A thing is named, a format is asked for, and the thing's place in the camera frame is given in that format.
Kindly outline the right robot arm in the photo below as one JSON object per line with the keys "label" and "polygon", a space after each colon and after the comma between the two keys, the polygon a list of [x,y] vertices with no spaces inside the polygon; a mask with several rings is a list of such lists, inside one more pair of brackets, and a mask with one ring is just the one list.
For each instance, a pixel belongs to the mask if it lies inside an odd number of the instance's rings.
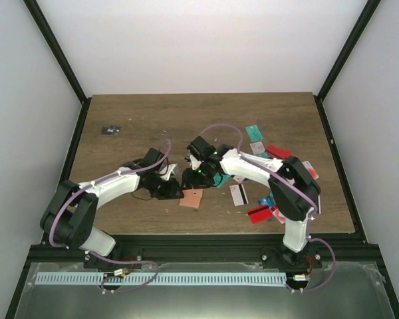
{"label": "right robot arm", "polygon": [[189,188],[211,187],[216,174],[239,175],[267,186],[285,218],[283,262],[296,268],[306,259],[309,223],[319,212],[321,189],[300,159],[261,158],[233,146],[215,148],[198,136],[187,146],[191,168],[182,175]]}

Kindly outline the pink leather card holder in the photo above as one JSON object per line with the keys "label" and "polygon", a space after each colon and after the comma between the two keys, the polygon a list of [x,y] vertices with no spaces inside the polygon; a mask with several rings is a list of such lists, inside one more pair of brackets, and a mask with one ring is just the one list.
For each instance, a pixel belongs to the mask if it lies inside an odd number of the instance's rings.
{"label": "pink leather card holder", "polygon": [[198,209],[203,197],[202,189],[183,190],[184,197],[180,199],[179,206]]}

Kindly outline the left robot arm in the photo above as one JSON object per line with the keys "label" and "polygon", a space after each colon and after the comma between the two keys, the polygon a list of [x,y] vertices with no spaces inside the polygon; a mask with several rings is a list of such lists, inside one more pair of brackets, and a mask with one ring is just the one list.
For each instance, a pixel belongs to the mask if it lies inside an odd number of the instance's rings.
{"label": "left robot arm", "polygon": [[82,249],[99,255],[107,268],[122,262],[116,240],[93,226],[96,212],[105,204],[129,193],[145,189],[152,199],[181,199],[184,194],[176,179],[178,165],[168,162],[167,153],[151,148],[143,158],[120,166],[116,171],[92,181],[59,184],[44,215],[41,229],[51,246]]}

